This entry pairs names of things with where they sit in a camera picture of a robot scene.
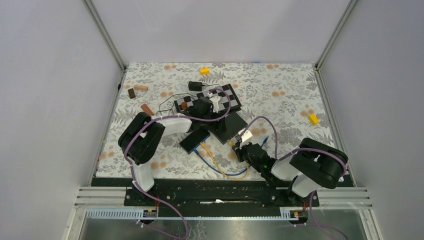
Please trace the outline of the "small black network switch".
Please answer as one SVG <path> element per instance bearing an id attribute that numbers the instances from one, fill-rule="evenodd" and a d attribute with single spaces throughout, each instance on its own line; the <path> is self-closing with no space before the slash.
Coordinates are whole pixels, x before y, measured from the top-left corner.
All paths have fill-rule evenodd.
<path id="1" fill-rule="evenodd" d="M 206 129 L 198 129 L 187 135 L 180 143 L 180 147 L 187 152 L 192 153 L 203 141 L 210 136 Z"/>

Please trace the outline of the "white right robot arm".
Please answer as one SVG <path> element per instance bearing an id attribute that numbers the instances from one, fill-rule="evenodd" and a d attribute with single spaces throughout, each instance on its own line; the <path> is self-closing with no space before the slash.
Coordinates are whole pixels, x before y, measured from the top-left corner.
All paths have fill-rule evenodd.
<path id="1" fill-rule="evenodd" d="M 270 185 L 289 181 L 286 198 L 293 206 L 301 205 L 319 188 L 335 189 L 347 172 L 349 158 L 344 152 L 311 138 L 304 138 L 298 148 L 279 159 L 270 157 L 251 138 L 250 132 L 237 137 L 231 147 L 237 160 L 253 167 Z"/>

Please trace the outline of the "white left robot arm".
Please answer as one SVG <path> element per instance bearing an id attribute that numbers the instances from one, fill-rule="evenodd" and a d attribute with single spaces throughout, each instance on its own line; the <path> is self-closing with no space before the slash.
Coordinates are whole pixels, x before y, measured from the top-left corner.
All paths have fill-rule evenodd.
<path id="1" fill-rule="evenodd" d="M 154 156 L 163 136 L 191 133 L 198 130 L 209 131 L 219 128 L 232 108 L 232 100 L 227 102 L 219 95 L 210 93 L 199 97 L 193 105 L 181 113 L 153 117 L 145 112 L 138 113 L 118 139 L 124 159 L 130 165 L 132 183 L 138 189 L 136 199 L 144 206 L 155 200 L 154 178 L 146 165 Z"/>

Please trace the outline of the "black power adapter with cable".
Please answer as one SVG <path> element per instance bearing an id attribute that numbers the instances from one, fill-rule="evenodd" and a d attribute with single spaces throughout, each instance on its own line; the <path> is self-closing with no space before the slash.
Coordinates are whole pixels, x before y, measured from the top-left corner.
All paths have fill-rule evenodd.
<path id="1" fill-rule="evenodd" d="M 188 86 L 188 90 L 192 91 L 192 92 L 201 92 L 203 90 L 203 87 L 211 87 L 211 86 L 219 86 L 218 84 L 204 84 L 200 81 L 189 81 L 187 86 Z M 165 100 L 164 102 L 162 102 L 159 105 L 159 110 L 157 111 L 157 113 L 161 113 L 161 112 L 166 112 L 166 110 L 161 110 L 161 106 L 163 103 L 165 103 L 167 100 Z"/>

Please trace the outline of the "large black network switch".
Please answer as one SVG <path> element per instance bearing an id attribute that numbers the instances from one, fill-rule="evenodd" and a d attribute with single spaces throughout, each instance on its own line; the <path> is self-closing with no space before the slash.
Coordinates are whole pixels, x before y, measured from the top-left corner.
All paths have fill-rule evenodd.
<path id="1" fill-rule="evenodd" d="M 248 123 L 237 112 L 232 112 L 220 120 L 211 133 L 222 144 L 225 144 L 238 135 L 247 125 Z"/>

